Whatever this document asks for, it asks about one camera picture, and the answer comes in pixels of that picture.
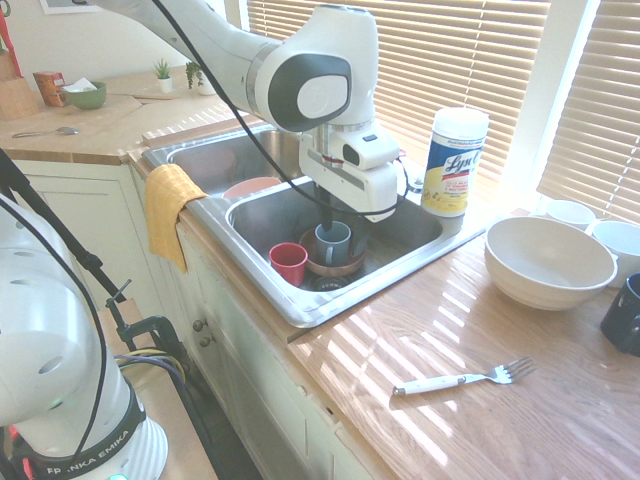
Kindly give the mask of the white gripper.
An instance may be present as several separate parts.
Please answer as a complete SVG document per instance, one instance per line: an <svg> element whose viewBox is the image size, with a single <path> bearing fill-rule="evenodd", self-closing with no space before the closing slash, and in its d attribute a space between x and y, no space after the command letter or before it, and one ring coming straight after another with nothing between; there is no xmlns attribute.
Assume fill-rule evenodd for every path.
<svg viewBox="0 0 640 480"><path fill-rule="evenodd" d="M318 185L318 202L321 226L324 232L333 228L331 195L351 209L367 217L389 217L397 204L397 173L391 163L370 170L343 166L327 166L321 155L308 148L299 149L299 165L302 173ZM364 216L356 216L351 224L351 256L359 256L366 249L371 235L370 222Z"/></svg>

